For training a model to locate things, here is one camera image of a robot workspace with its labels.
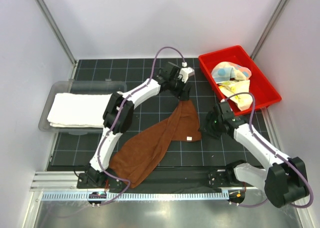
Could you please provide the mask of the brown towel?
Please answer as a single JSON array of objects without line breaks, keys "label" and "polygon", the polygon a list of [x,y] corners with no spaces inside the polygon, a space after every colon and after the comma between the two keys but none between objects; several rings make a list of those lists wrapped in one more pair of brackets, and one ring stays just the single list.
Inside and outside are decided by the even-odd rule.
[{"label": "brown towel", "polygon": [[191,100],[180,101],[166,119],[126,141],[111,158],[109,168],[122,179],[139,186],[164,158],[172,141],[197,142],[202,135],[196,108]]}]

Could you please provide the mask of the large white towel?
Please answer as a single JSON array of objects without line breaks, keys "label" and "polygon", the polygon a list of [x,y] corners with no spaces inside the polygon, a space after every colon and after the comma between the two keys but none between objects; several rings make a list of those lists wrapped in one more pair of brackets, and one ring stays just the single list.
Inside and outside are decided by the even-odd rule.
[{"label": "large white towel", "polygon": [[57,93],[47,121],[57,128],[102,128],[110,98],[110,94]]}]

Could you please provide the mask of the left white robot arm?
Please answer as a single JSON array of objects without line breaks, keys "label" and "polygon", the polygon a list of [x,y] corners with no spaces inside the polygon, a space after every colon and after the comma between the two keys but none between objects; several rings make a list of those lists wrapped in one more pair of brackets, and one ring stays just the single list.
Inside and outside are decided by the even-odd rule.
[{"label": "left white robot arm", "polygon": [[194,75],[194,69],[186,62],[182,67],[168,62],[158,73],[152,70],[150,77],[136,88],[122,94],[114,92],[102,115],[103,130],[97,149],[78,180],[90,187],[103,187],[112,152],[120,137],[130,128],[135,108],[164,91],[170,91],[180,101],[188,100],[191,89],[188,80]]}]

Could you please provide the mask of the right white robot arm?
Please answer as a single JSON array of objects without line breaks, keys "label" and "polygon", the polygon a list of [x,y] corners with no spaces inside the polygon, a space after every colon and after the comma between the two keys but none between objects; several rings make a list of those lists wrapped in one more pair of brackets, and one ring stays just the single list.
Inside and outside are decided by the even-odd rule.
[{"label": "right white robot arm", "polygon": [[314,194],[302,159],[291,158],[274,147],[254,128],[251,119],[236,116],[228,102],[215,104],[199,131],[215,139],[223,134],[229,135],[262,165],[262,168],[257,168],[244,160],[229,163],[222,178],[230,186],[239,183],[252,185],[262,190],[267,201],[276,208],[293,205],[305,197],[309,197],[306,208],[313,203]]}]

